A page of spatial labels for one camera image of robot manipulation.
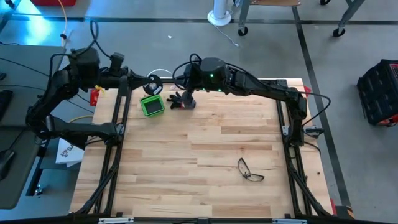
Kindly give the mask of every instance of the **white stand base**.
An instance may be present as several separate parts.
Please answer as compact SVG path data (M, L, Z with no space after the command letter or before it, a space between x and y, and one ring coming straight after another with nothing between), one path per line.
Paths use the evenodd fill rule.
M207 20L214 26L225 26L226 24L229 24L229 22L231 22L231 14L226 11L225 16L221 19L218 19L215 17L213 10L211 10L209 14L207 14Z

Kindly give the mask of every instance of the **white pole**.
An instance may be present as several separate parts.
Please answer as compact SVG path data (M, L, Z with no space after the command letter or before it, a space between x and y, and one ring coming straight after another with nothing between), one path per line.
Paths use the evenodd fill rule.
M228 0L214 0L213 10L207 15L207 20L215 26L225 26L231 22L231 14L227 11Z

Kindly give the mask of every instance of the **metal cart leg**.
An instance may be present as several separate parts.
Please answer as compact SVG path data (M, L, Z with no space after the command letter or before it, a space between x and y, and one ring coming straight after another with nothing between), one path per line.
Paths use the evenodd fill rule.
M249 29L245 26L246 18L248 17L249 13L249 6L251 0L242 0L241 1L241 15L239 16L239 25L238 25L238 35L244 36L248 34Z
M355 12L361 7L362 3L365 2L365 0L354 0L348 7L347 11L343 14L343 17L341 18L337 29L333 31L333 36L334 37L341 37L342 35L345 34L346 29L345 25L346 23L354 16Z

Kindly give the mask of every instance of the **small white object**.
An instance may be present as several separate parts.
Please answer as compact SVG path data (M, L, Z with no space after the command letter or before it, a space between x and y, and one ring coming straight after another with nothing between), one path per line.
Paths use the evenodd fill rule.
M81 162L83 160L84 154L84 150L80 149L79 147L73 146L66 140L60 138L55 163L67 164L67 166L72 166L78 162Z
M149 72L148 75L147 75L147 77L148 77L149 75L153 74L154 72L159 72L159 71L167 72L167 73L169 73L170 75L173 75L173 73L170 72L169 70L162 69L162 68L158 68L158 69L155 69L155 70Z
M231 22L231 14L226 9L227 0L214 0L214 7L207 14L207 20L214 26L225 26Z

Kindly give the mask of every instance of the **eyeglasses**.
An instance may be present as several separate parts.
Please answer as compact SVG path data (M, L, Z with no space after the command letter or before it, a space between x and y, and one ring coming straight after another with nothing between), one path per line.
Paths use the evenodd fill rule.
M250 180L252 182L260 182L260 181L264 180L263 175L250 173L248 165L243 160L243 158L240 158L238 161L238 169L239 169L240 173L242 174L242 176L247 180Z

